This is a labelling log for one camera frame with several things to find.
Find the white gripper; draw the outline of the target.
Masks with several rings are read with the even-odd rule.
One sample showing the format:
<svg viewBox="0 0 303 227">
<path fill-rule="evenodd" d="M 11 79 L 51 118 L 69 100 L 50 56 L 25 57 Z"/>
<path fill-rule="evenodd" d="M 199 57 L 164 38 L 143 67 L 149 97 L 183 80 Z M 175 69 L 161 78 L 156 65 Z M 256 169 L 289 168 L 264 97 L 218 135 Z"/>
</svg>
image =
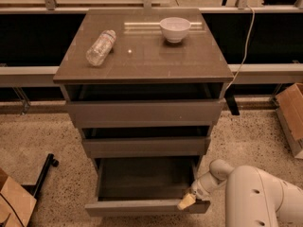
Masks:
<svg viewBox="0 0 303 227">
<path fill-rule="evenodd" d="M 199 178 L 193 182 L 191 188 L 186 190 L 185 196 L 177 204 L 179 210 L 185 210 L 193 205 L 197 200 L 209 201 L 210 200 L 211 183 L 209 180 Z"/>
</svg>

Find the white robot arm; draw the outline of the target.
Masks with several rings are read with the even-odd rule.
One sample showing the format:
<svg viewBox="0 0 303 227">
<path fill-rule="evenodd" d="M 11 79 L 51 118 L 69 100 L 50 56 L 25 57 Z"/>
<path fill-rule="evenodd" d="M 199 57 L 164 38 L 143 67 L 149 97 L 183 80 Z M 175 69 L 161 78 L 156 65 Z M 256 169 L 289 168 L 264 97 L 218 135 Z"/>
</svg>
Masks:
<svg viewBox="0 0 303 227">
<path fill-rule="evenodd" d="M 225 188 L 225 227 L 278 227 L 303 223 L 303 190 L 254 166 L 232 167 L 217 159 L 178 203 L 184 210 Z"/>
</svg>

